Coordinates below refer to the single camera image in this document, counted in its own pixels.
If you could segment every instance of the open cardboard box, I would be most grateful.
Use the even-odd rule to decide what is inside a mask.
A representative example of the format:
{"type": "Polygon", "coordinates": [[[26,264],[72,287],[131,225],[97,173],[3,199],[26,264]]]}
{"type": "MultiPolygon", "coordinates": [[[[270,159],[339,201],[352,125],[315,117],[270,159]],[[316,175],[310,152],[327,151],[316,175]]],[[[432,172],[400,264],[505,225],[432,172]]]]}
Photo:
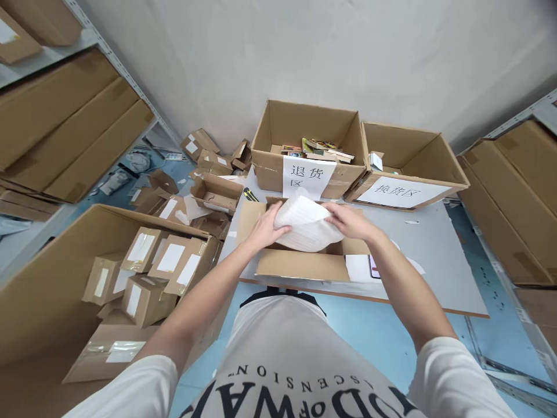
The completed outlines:
{"type": "Polygon", "coordinates": [[[370,122],[361,131],[366,155],[384,154],[383,171],[373,170],[367,158],[367,172],[346,201],[412,211],[470,186],[441,134],[370,122]]]}
{"type": "Polygon", "coordinates": [[[327,141],[354,154],[351,164],[338,163],[322,197],[340,199],[366,170],[366,151],[357,111],[268,100],[251,144],[252,163],[263,190],[283,191],[283,159],[276,149],[302,146],[302,138],[327,141]]]}
{"type": "MultiPolygon", "coordinates": [[[[267,196],[267,203],[246,200],[240,213],[240,224],[236,242],[246,240],[260,215],[277,201],[288,199],[267,196]]],[[[326,280],[331,282],[349,282],[345,255],[370,254],[369,248],[362,240],[344,238],[328,245],[318,253],[296,251],[280,244],[272,244],[261,251],[256,275],[278,276],[294,279],[326,280]]]]}
{"type": "MultiPolygon", "coordinates": [[[[95,257],[126,252],[141,226],[196,237],[215,251],[220,243],[186,225],[92,206],[0,290],[3,416],[62,416],[108,383],[60,385],[100,323],[101,308],[81,301],[95,257]]],[[[190,285],[198,283],[210,266],[204,270],[200,263],[190,285]]],[[[230,300],[196,341],[188,364],[218,338],[229,305],[230,300]]]]}

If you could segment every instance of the white label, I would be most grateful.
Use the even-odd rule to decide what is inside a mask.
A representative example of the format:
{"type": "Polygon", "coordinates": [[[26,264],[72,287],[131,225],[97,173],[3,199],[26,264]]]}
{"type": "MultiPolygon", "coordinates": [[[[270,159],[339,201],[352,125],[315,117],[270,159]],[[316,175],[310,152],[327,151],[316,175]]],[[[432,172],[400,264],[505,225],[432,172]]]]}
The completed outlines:
{"type": "Polygon", "coordinates": [[[137,189],[132,196],[132,201],[135,201],[139,197],[139,193],[141,193],[141,189],[137,189]]]}
{"type": "Polygon", "coordinates": [[[126,307],[126,312],[131,316],[135,316],[135,312],[138,310],[139,297],[141,296],[141,287],[135,283],[132,286],[132,291],[129,294],[128,306],[126,307]]]}
{"type": "Polygon", "coordinates": [[[447,186],[381,176],[368,190],[358,197],[358,200],[387,206],[411,208],[433,199],[449,189],[450,187],[447,186]]]}
{"type": "Polygon", "coordinates": [[[157,270],[173,272],[176,268],[180,257],[186,248],[177,244],[170,244],[162,256],[161,262],[158,264],[157,270]]]}
{"type": "Polygon", "coordinates": [[[177,205],[177,203],[178,201],[176,199],[170,199],[167,205],[162,210],[161,214],[159,215],[159,218],[168,219],[168,216],[172,212],[172,209],[174,209],[174,206],[177,205]]]}
{"type": "Polygon", "coordinates": [[[126,284],[128,284],[128,278],[135,276],[134,271],[130,270],[120,270],[118,277],[116,278],[116,283],[114,284],[113,294],[126,290],[126,284]]]}
{"type": "Polygon", "coordinates": [[[151,245],[153,244],[153,241],[155,241],[154,235],[147,235],[144,233],[139,234],[138,239],[133,245],[132,251],[129,252],[128,261],[143,262],[149,252],[149,248],[151,248],[151,245]]]}
{"type": "Polygon", "coordinates": [[[190,258],[187,260],[187,263],[184,266],[184,270],[182,270],[182,273],[180,273],[180,276],[178,276],[176,282],[183,284],[184,286],[187,285],[190,282],[193,273],[196,272],[196,268],[199,264],[200,258],[201,256],[197,254],[190,255],[190,258]]]}
{"type": "Polygon", "coordinates": [[[0,44],[7,44],[9,42],[17,41],[19,35],[10,28],[6,22],[0,19],[0,44]]]}
{"type": "Polygon", "coordinates": [[[302,187],[311,199],[320,200],[337,163],[308,158],[283,157],[283,197],[290,197],[302,187]]]}
{"type": "Polygon", "coordinates": [[[106,284],[106,277],[108,277],[108,269],[103,268],[100,271],[99,281],[97,282],[97,287],[95,288],[96,297],[101,297],[103,295],[104,285],[106,284]]]}
{"type": "Polygon", "coordinates": [[[186,145],[186,150],[193,154],[195,151],[197,151],[197,145],[195,145],[193,142],[190,142],[188,145],[186,145]]]}

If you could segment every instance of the packaging material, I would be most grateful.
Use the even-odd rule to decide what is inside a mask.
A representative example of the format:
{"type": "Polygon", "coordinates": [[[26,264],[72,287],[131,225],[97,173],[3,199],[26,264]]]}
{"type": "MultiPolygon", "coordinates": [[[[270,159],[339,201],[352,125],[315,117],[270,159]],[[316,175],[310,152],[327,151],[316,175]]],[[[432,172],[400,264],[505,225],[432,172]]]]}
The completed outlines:
{"type": "Polygon", "coordinates": [[[361,131],[366,154],[383,153],[382,171],[372,169],[368,158],[367,172],[346,193],[346,201],[413,211],[470,185],[438,132],[370,122],[363,122],[361,131]]]}
{"type": "Polygon", "coordinates": [[[207,150],[218,154],[220,149],[207,135],[204,129],[198,129],[190,133],[182,142],[183,150],[194,160],[198,160],[201,152],[207,150]]]}
{"type": "Polygon", "coordinates": [[[283,156],[279,150],[282,145],[301,147],[302,138],[331,142],[355,158],[352,164],[335,165],[329,161],[290,157],[306,166],[303,172],[298,170],[298,176],[289,179],[288,184],[301,180],[299,185],[308,192],[311,192],[308,187],[311,184],[321,191],[321,197],[340,199],[364,173],[366,158],[369,157],[364,150],[360,116],[356,111],[268,100],[251,144],[252,163],[259,187],[283,192],[283,177],[296,170],[296,165],[292,161],[287,162],[288,156],[283,156]],[[320,171],[323,167],[318,163],[334,166],[330,178],[324,177],[320,171]]]}
{"type": "Polygon", "coordinates": [[[1,0],[0,5],[41,45],[73,45],[81,34],[62,0],[1,0]]]}
{"type": "Polygon", "coordinates": [[[0,62],[13,64],[41,52],[39,43],[0,8],[0,62]]]}
{"type": "Polygon", "coordinates": [[[167,280],[146,275],[135,275],[128,279],[122,311],[141,328],[153,325],[166,318],[176,307],[176,295],[163,293],[167,280]]]}
{"type": "Polygon", "coordinates": [[[207,173],[196,178],[190,192],[199,206],[234,216],[242,190],[238,183],[207,173]]]}
{"type": "Polygon", "coordinates": [[[201,151],[197,160],[197,168],[214,175],[229,175],[233,170],[226,158],[207,150],[201,151]]]}
{"type": "Polygon", "coordinates": [[[136,326],[120,311],[111,311],[99,325],[62,383],[113,379],[128,367],[158,329],[136,326]]]}
{"type": "Polygon", "coordinates": [[[45,193],[70,203],[80,201],[153,119],[153,113],[142,100],[136,102],[89,148],[86,149],[45,193]]]}
{"type": "Polygon", "coordinates": [[[6,170],[117,77],[101,51],[91,49],[2,90],[0,170],[6,170]]]}
{"type": "Polygon", "coordinates": [[[463,157],[458,157],[470,187],[458,193],[483,237],[517,285],[553,285],[551,274],[540,264],[524,240],[501,212],[463,157]]]}
{"type": "Polygon", "coordinates": [[[306,189],[299,188],[277,212],[274,227],[291,225],[292,231],[276,242],[298,251],[321,251],[344,238],[336,226],[325,221],[330,216],[327,209],[310,199],[306,189]]]}
{"type": "Polygon", "coordinates": [[[45,222],[59,208],[57,204],[6,190],[0,186],[0,214],[45,222]]]}
{"type": "Polygon", "coordinates": [[[557,280],[557,217],[529,187],[492,140],[464,159],[537,261],[557,280]]]}
{"type": "Polygon", "coordinates": [[[0,177],[42,192],[138,100],[128,82],[118,77],[0,177]]]}
{"type": "MultiPolygon", "coordinates": [[[[220,243],[206,232],[165,219],[112,206],[97,204],[89,208],[0,290],[0,316],[10,318],[0,321],[0,385],[5,414],[63,416],[106,385],[107,380],[79,385],[60,382],[99,326],[99,307],[81,301],[95,257],[127,251],[141,226],[195,236],[211,242],[214,248],[220,243]],[[26,388],[24,397],[22,387],[26,388]],[[29,403],[30,397],[40,402],[29,403]]],[[[196,274],[206,274],[199,272],[200,266],[201,262],[196,274]]],[[[218,338],[229,302],[222,305],[207,332],[194,343],[189,364],[190,358],[202,354],[218,338]]],[[[132,337],[123,337],[120,330],[115,335],[115,341],[133,341],[132,337]]]]}
{"type": "Polygon", "coordinates": [[[530,188],[557,215],[557,141],[539,122],[529,120],[495,140],[530,188]]]}
{"type": "Polygon", "coordinates": [[[120,268],[137,273],[148,272],[167,237],[168,232],[160,229],[139,228],[120,268]]]}
{"type": "Polygon", "coordinates": [[[124,295],[128,278],[136,273],[120,270],[125,253],[105,254],[95,257],[93,268],[85,287],[83,302],[103,306],[124,295]]]}

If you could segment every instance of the forearm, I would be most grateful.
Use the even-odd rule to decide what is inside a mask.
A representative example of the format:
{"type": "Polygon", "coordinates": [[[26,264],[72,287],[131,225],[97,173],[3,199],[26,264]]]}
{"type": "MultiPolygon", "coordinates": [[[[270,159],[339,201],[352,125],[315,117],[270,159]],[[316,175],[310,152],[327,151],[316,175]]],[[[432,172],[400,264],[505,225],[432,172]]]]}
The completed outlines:
{"type": "Polygon", "coordinates": [[[378,231],[367,244],[389,301],[412,337],[416,352],[435,337],[457,338],[429,285],[389,238],[378,231]]]}

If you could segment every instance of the white paper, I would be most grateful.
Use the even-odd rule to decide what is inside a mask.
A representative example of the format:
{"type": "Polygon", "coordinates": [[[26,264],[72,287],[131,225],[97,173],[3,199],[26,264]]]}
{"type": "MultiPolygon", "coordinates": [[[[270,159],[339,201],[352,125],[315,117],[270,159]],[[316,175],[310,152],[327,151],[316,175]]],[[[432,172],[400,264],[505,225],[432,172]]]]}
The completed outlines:
{"type": "Polygon", "coordinates": [[[308,198],[304,188],[297,188],[278,210],[274,219],[275,228],[292,226],[292,231],[282,235],[277,242],[298,251],[320,251],[344,238],[336,226],[324,221],[330,216],[331,213],[327,209],[308,198]]]}
{"type": "Polygon", "coordinates": [[[188,145],[186,145],[186,149],[193,154],[195,151],[197,151],[197,145],[195,145],[193,142],[190,142],[188,145]]]}
{"type": "Polygon", "coordinates": [[[196,272],[200,258],[201,256],[197,254],[190,255],[190,258],[187,260],[187,263],[184,266],[184,270],[182,270],[182,273],[180,273],[178,279],[176,280],[178,283],[185,286],[190,282],[193,273],[196,272]]]}
{"type": "Polygon", "coordinates": [[[116,283],[114,284],[114,290],[112,294],[126,290],[126,284],[128,284],[128,278],[135,276],[136,272],[130,270],[120,270],[118,277],[116,277],[116,283]]]}
{"type": "Polygon", "coordinates": [[[176,199],[170,199],[158,217],[162,219],[168,219],[170,213],[172,213],[172,210],[174,209],[174,206],[177,205],[177,203],[178,201],[176,199]]]}
{"type": "Polygon", "coordinates": [[[128,261],[139,261],[143,262],[145,260],[145,256],[149,252],[149,248],[155,241],[154,235],[147,235],[144,233],[139,234],[138,239],[135,241],[133,245],[132,251],[130,251],[128,256],[128,261]]]}
{"type": "Polygon", "coordinates": [[[283,156],[283,197],[290,197],[304,188],[310,199],[320,200],[336,167],[334,161],[283,156]]]}
{"type": "Polygon", "coordinates": [[[433,199],[450,187],[412,182],[397,178],[379,177],[358,200],[387,206],[411,208],[433,199]]]}
{"type": "Polygon", "coordinates": [[[139,297],[141,296],[141,287],[135,283],[132,286],[132,291],[129,294],[128,306],[126,307],[126,312],[131,316],[135,316],[135,312],[138,310],[139,297]]]}
{"type": "Polygon", "coordinates": [[[186,248],[178,244],[170,244],[158,264],[157,270],[165,272],[173,272],[176,268],[180,257],[186,248]]]}
{"type": "Polygon", "coordinates": [[[108,269],[103,268],[100,271],[99,281],[95,288],[95,296],[101,297],[103,295],[104,285],[106,284],[106,277],[108,277],[108,269]]]}

